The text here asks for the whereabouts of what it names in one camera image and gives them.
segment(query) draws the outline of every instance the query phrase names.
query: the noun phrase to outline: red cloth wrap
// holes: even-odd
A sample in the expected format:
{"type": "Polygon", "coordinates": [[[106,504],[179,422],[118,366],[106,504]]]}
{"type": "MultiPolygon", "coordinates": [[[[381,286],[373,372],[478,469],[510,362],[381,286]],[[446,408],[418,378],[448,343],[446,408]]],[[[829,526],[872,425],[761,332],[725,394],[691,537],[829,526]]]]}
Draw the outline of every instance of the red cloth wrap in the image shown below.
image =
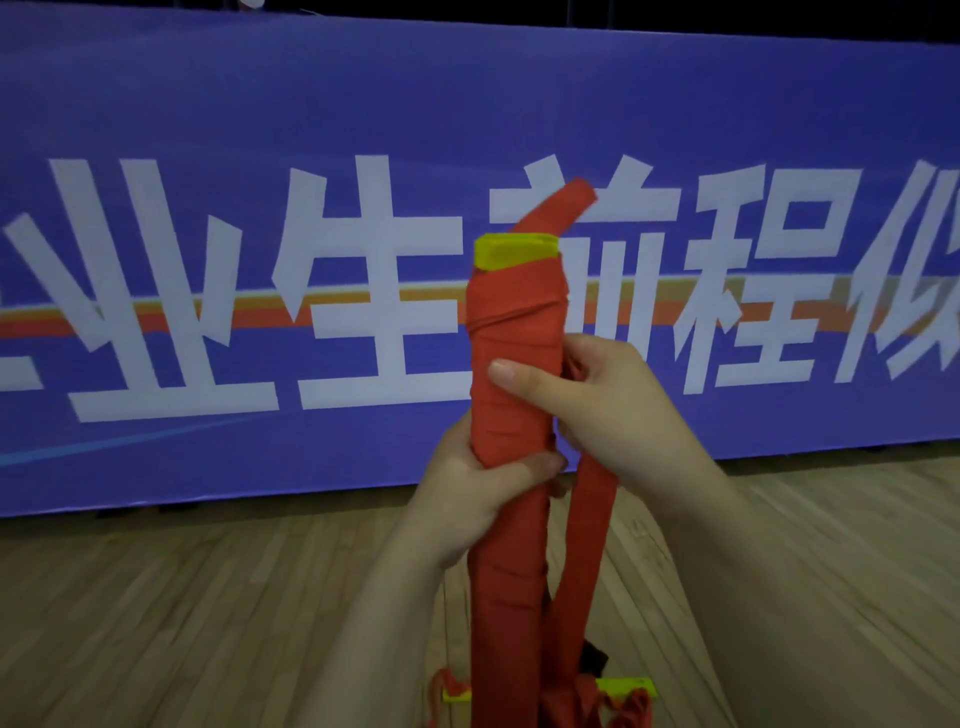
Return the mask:
{"type": "MultiPolygon", "coordinates": [[[[571,182],[515,228],[560,236],[596,196],[571,182]]],[[[560,259],[499,271],[475,270],[467,287],[467,330],[473,346],[473,451],[487,468],[554,448],[553,419],[487,378],[495,358],[559,376],[564,368],[566,278],[560,259]]],[[[507,504],[468,556],[473,728],[599,728],[610,704],[596,683],[578,675],[580,650],[596,586],[616,478],[584,453],[566,529],[566,562],[557,594],[546,591],[547,486],[507,504]]],[[[618,720],[645,728],[649,699],[633,695],[618,720]]]]}

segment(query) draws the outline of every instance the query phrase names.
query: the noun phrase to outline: yellow tape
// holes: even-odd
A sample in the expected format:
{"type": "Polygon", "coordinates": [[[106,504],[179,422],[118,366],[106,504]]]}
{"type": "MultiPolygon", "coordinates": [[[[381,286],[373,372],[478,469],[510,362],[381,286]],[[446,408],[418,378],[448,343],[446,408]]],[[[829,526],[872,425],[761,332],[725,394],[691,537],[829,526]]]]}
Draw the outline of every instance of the yellow tape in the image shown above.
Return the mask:
{"type": "Polygon", "coordinates": [[[489,232],[473,243],[473,264],[482,271],[499,271],[559,254],[560,241],[540,232],[489,232]]]}
{"type": "MultiPolygon", "coordinates": [[[[623,700],[631,692],[644,688],[650,697],[657,697],[657,688],[649,677],[601,677],[597,680],[597,688],[612,698],[623,700]]],[[[444,690],[444,703],[469,703],[473,698],[471,691],[463,695],[450,695],[444,690]]]]}

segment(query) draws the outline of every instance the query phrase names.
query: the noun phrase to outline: wooden floor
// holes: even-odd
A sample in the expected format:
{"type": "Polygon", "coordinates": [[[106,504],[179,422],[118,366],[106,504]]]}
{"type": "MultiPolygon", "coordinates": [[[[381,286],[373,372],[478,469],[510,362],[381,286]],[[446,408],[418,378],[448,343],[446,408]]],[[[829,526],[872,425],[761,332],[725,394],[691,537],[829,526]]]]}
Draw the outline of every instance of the wooden floor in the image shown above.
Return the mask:
{"type": "MultiPolygon", "coordinates": [[[[960,446],[727,464],[830,603],[960,724],[960,446]]],[[[0,522],[0,725],[282,726],[410,489],[0,522]]],[[[550,578],[565,504],[550,523],[550,578]]],[[[468,673],[468,581],[424,676],[468,673]]],[[[657,527],[616,503],[588,637],[647,675],[658,728],[733,725],[657,527]]],[[[468,725],[458,706],[444,724],[468,725]]]]}

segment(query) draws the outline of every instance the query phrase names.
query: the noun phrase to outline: hand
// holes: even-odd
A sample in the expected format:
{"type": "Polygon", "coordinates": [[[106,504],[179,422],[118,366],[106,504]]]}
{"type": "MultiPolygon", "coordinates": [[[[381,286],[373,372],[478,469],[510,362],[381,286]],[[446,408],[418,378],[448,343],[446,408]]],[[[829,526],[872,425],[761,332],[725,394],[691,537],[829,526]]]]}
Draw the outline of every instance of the hand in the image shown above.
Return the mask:
{"type": "Polygon", "coordinates": [[[437,445],[403,519],[425,557],[447,569],[490,530],[501,506],[565,467],[558,452],[538,452],[484,470],[470,449],[468,412],[437,445]]]}
{"type": "Polygon", "coordinates": [[[561,434],[592,454],[648,505],[681,505],[684,489],[716,466],[630,344],[583,334],[564,347],[584,382],[496,359],[490,380],[560,418],[561,434]]]}

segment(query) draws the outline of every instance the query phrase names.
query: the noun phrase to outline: left hand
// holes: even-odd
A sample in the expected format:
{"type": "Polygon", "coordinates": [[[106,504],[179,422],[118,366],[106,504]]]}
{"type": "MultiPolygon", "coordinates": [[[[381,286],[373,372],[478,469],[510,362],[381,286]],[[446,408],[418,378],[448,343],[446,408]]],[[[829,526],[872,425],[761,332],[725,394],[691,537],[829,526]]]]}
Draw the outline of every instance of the left hand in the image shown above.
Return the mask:
{"type": "Polygon", "coordinates": [[[501,506],[565,467],[566,458],[545,451],[484,470],[470,449],[468,411],[437,445],[403,520],[424,555],[447,569],[487,533],[501,506]]]}

